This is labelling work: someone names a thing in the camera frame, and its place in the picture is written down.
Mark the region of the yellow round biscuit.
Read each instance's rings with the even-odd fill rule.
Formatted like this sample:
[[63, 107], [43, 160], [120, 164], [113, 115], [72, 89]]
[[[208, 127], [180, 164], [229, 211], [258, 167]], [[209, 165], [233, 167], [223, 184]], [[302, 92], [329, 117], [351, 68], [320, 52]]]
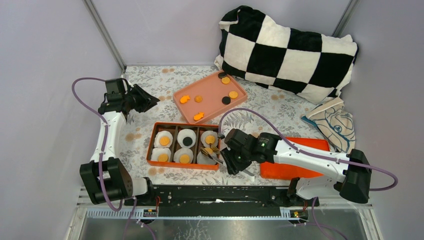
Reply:
[[208, 135], [204, 141], [207, 145], [213, 145], [216, 142], [216, 138], [213, 135]]
[[211, 156], [215, 154], [215, 152], [209, 147], [203, 148], [203, 150]]
[[161, 163], [166, 163], [169, 161], [169, 156], [166, 153], [161, 153], [157, 156], [157, 161]]
[[238, 95], [238, 92], [237, 92], [237, 91], [230, 91], [230, 92], [228, 93], [228, 97], [229, 97], [230, 99], [236, 99], [238, 96], [239, 96], [239, 95]]
[[182, 154], [179, 157], [179, 162], [182, 164], [190, 164], [192, 162], [191, 156], [188, 154]]
[[223, 77], [223, 78], [221, 78], [221, 82], [223, 84], [227, 85], [231, 82], [231, 79], [229, 77]]
[[166, 148], [169, 147], [170, 143], [171, 143], [171, 140], [168, 136], [162, 136], [159, 139], [159, 144], [163, 147], [166, 147]]

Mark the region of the orange box lid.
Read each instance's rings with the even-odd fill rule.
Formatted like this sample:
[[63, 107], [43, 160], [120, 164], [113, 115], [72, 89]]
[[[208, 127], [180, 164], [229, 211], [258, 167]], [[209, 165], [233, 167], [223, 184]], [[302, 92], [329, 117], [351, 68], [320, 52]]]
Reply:
[[[288, 137], [288, 140], [295, 144], [330, 151], [330, 145], [325, 139]], [[260, 176], [263, 179], [291, 180], [293, 178], [315, 178], [323, 176], [319, 172], [289, 164], [264, 162], [259, 165], [259, 168]]]

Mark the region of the black sandwich cookie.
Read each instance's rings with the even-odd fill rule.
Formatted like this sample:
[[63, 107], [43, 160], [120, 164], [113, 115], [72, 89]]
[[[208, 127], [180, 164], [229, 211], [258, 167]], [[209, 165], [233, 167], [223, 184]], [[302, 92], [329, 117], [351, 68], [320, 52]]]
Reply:
[[220, 79], [225, 78], [226, 76], [227, 76], [227, 74], [226, 74], [225, 72], [220, 72], [220, 73], [218, 74], [218, 77], [219, 77]]
[[189, 136], [184, 137], [182, 143], [185, 148], [191, 148], [194, 145], [193, 139]]
[[232, 101], [232, 99], [231, 99], [229, 96], [224, 96], [224, 97], [221, 99], [221, 102], [222, 102], [224, 105], [229, 105], [229, 104], [231, 103], [231, 101]]

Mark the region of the orange cookie box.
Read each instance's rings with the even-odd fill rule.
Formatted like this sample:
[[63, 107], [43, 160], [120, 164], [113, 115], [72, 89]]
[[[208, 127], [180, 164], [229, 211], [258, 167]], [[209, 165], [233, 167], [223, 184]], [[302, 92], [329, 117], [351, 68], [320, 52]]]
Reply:
[[157, 122], [146, 162], [155, 167], [217, 171], [219, 164], [201, 152], [206, 148], [214, 157], [220, 156], [212, 151], [220, 146], [217, 134], [217, 125]]

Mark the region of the pink cookie tray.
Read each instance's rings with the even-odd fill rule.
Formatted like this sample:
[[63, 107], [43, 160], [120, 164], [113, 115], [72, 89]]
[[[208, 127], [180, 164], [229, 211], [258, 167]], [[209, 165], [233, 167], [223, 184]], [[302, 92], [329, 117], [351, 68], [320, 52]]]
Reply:
[[[226, 77], [230, 78], [230, 83], [223, 84], [221, 82], [221, 78], [218, 77], [220, 72], [224, 71], [212, 73], [173, 94], [173, 100], [178, 110], [189, 124], [204, 124], [247, 100], [247, 92], [232, 76], [225, 72]], [[224, 105], [222, 98], [228, 97], [231, 91], [238, 92], [238, 97], [231, 99], [230, 104]], [[190, 100], [181, 104], [180, 98], [185, 95], [190, 96]], [[202, 96], [202, 102], [195, 102], [195, 96]], [[199, 121], [194, 121], [194, 115], [199, 112], [203, 112], [204, 117]]]

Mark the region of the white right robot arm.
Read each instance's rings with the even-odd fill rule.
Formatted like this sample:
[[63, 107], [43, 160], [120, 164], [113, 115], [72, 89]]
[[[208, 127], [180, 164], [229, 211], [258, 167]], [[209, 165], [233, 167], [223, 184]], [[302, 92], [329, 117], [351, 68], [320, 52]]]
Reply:
[[372, 171], [363, 165], [365, 154], [323, 151], [291, 141], [272, 133], [255, 137], [240, 129], [232, 129], [223, 138], [226, 148], [220, 154], [228, 173], [236, 175], [252, 162], [291, 165], [320, 173], [318, 177], [294, 177], [281, 197], [283, 205], [299, 206], [315, 197], [340, 196], [357, 204], [369, 201]]

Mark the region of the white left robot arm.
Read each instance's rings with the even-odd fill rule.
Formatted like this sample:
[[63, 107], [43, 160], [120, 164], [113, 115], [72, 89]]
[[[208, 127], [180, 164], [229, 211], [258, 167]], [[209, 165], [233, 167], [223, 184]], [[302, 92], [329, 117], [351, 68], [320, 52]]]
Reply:
[[93, 155], [88, 163], [82, 164], [79, 174], [92, 204], [108, 204], [114, 211], [113, 201], [121, 204], [130, 198], [144, 206], [155, 200], [152, 181], [148, 177], [133, 180], [119, 158], [119, 143], [122, 127], [127, 123], [130, 111], [145, 113], [157, 105], [159, 99], [150, 95], [137, 84], [125, 78], [103, 80], [106, 92], [98, 109], [84, 103], [76, 94], [76, 84], [71, 89], [76, 100], [99, 117], [100, 130]]

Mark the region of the white paper cup liner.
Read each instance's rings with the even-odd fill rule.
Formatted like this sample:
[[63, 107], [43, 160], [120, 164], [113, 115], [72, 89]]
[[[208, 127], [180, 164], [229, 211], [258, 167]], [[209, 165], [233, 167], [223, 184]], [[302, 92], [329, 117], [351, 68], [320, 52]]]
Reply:
[[192, 130], [192, 129], [182, 129], [178, 132], [177, 142], [182, 148], [188, 148], [188, 147], [184, 147], [184, 145], [183, 145], [183, 139], [185, 137], [191, 137], [193, 139], [193, 142], [194, 142], [193, 146], [195, 145], [195, 143], [196, 143], [196, 133], [195, 133], [194, 130]]
[[157, 162], [157, 157], [159, 154], [168, 154], [169, 156], [169, 161], [171, 159], [171, 150], [167, 147], [155, 147], [152, 149], [152, 153], [151, 153], [151, 157], [150, 160]]
[[[206, 136], [209, 136], [209, 135], [214, 136], [214, 137], [215, 137], [215, 139], [216, 139], [215, 143], [214, 143], [214, 144], [212, 144], [212, 145], [207, 145], [207, 144], [205, 143], [205, 138], [206, 138]], [[215, 131], [207, 130], [207, 131], [205, 131], [205, 132], [203, 132], [203, 133], [201, 134], [201, 136], [200, 136], [200, 141], [201, 141], [202, 145], [203, 145], [205, 148], [217, 147], [217, 146], [218, 146], [218, 142], [219, 142], [218, 134], [217, 134]]]
[[160, 139], [161, 137], [164, 137], [164, 136], [167, 136], [167, 137], [169, 137], [169, 138], [170, 138], [170, 144], [169, 144], [169, 147], [171, 146], [171, 144], [173, 143], [173, 135], [172, 135], [169, 131], [167, 131], [167, 130], [163, 130], [163, 131], [159, 131], [159, 132], [156, 134], [155, 138], [154, 138], [154, 147], [155, 147], [155, 148], [165, 148], [164, 146], [161, 146], [161, 145], [159, 144], [159, 139]]
[[201, 165], [215, 165], [216, 164], [216, 162], [213, 159], [210, 159], [208, 156], [204, 155], [202, 153], [202, 151], [200, 151], [197, 154], [196, 163], [201, 164]]
[[179, 162], [179, 158], [180, 158], [180, 156], [181, 156], [181, 155], [183, 155], [183, 154], [190, 155], [190, 157], [191, 157], [191, 163], [192, 163], [192, 161], [193, 161], [193, 159], [194, 159], [194, 154], [193, 154], [193, 151], [192, 151], [191, 149], [189, 149], [189, 148], [181, 148], [181, 149], [177, 150], [177, 151], [174, 153], [173, 161], [174, 161], [175, 163], [180, 163], [180, 162]]

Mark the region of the orange fish cookie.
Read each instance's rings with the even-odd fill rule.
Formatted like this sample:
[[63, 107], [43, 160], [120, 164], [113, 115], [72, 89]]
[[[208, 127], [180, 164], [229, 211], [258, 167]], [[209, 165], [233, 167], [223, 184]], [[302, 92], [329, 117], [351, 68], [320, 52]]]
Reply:
[[195, 122], [200, 121], [201, 119], [203, 119], [203, 118], [204, 118], [204, 115], [205, 115], [205, 113], [204, 113], [204, 112], [198, 112], [197, 114], [195, 114], [195, 115], [193, 116], [193, 120], [194, 120]]
[[179, 99], [179, 102], [181, 103], [181, 104], [186, 104], [189, 100], [190, 100], [191, 98], [190, 98], [190, 96], [189, 95], [183, 95], [180, 99]]

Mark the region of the swirl butter cookie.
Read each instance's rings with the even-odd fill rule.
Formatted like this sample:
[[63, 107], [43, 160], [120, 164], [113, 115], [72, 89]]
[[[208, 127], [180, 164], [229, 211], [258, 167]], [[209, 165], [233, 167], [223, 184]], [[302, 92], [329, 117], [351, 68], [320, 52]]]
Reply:
[[196, 103], [201, 103], [203, 101], [203, 97], [201, 95], [197, 95], [194, 97], [194, 101]]

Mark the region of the black sandwich cookie tilted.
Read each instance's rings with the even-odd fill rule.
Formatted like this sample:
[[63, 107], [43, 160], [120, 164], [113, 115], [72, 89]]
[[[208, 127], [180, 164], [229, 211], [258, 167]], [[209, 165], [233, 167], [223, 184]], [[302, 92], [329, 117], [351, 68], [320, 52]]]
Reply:
[[226, 74], [225, 72], [220, 72], [220, 73], [218, 74], [218, 77], [219, 77], [220, 79], [225, 78], [226, 76], [227, 76], [227, 74]]

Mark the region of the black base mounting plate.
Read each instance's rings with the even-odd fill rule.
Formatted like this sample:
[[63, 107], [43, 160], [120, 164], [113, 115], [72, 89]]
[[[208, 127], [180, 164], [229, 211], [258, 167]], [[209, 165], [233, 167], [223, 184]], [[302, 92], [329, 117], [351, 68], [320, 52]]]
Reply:
[[160, 217], [277, 217], [281, 208], [319, 206], [284, 186], [152, 185], [137, 196]]

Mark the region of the beige blue printed cloth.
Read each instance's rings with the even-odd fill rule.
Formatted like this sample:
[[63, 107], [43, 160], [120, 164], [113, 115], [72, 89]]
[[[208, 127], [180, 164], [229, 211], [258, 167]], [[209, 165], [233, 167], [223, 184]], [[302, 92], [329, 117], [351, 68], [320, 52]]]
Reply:
[[318, 105], [301, 119], [317, 128], [337, 152], [349, 154], [355, 148], [353, 115], [345, 110], [341, 98]]

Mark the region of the black white checkered pillow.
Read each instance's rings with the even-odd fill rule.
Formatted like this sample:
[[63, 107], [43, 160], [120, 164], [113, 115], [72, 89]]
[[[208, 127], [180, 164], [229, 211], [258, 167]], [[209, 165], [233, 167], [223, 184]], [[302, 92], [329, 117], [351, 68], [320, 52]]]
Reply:
[[226, 13], [218, 25], [221, 42], [214, 63], [231, 76], [313, 104], [338, 97], [351, 81], [359, 47], [350, 35], [285, 27], [245, 5]]

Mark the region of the aluminium frame rail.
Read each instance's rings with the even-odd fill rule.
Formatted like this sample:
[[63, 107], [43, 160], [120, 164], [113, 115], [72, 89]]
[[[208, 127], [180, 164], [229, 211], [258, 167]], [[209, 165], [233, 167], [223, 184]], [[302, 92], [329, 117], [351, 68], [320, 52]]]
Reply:
[[106, 203], [94, 204], [85, 188], [77, 201], [89, 217], [131, 218], [146, 227], [159, 220], [170, 221], [283, 221], [290, 226], [324, 228], [315, 219], [323, 210], [353, 210], [359, 215], [369, 240], [380, 238], [372, 205], [350, 202], [336, 196], [303, 199], [284, 186], [155, 185], [145, 195], [122, 201], [112, 210]]

